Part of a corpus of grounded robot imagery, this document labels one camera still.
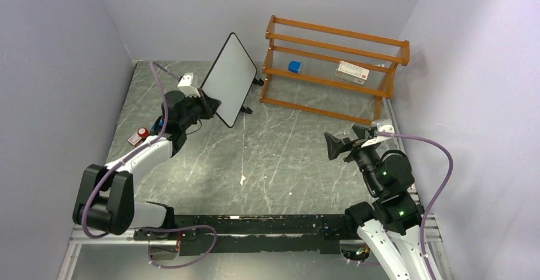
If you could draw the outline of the small whiteboard black frame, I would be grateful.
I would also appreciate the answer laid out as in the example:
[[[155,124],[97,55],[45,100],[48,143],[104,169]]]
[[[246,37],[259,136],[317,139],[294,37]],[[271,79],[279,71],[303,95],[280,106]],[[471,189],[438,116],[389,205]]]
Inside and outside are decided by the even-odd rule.
[[[201,85],[205,95],[221,102],[216,115],[228,128],[234,126],[241,112],[247,112],[244,103],[251,86],[264,85],[258,73],[238,35],[231,32]]]

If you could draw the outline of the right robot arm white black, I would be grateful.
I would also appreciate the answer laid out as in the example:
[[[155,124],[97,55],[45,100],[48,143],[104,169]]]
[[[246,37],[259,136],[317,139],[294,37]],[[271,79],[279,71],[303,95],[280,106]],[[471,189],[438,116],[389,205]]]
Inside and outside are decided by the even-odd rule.
[[[326,132],[329,160],[345,153],[355,162],[373,203],[360,202],[345,211],[344,231],[360,237],[390,279],[441,279],[429,254],[423,207],[409,193],[415,182],[411,164],[401,150],[379,155],[377,147],[396,136],[394,126],[382,122],[366,129],[353,127],[356,139],[339,139]]]

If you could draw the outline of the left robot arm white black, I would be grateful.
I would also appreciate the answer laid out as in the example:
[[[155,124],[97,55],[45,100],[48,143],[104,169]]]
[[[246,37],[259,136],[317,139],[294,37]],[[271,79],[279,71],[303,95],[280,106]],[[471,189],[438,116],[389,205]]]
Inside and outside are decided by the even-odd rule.
[[[164,98],[162,114],[141,144],[118,160],[92,164],[84,170],[72,218],[90,238],[121,235],[132,228],[150,228],[160,239],[174,235],[174,209],[136,202],[135,189],[155,167],[180,151],[190,126],[213,118],[221,102],[203,92],[187,97],[179,90],[166,93]]]

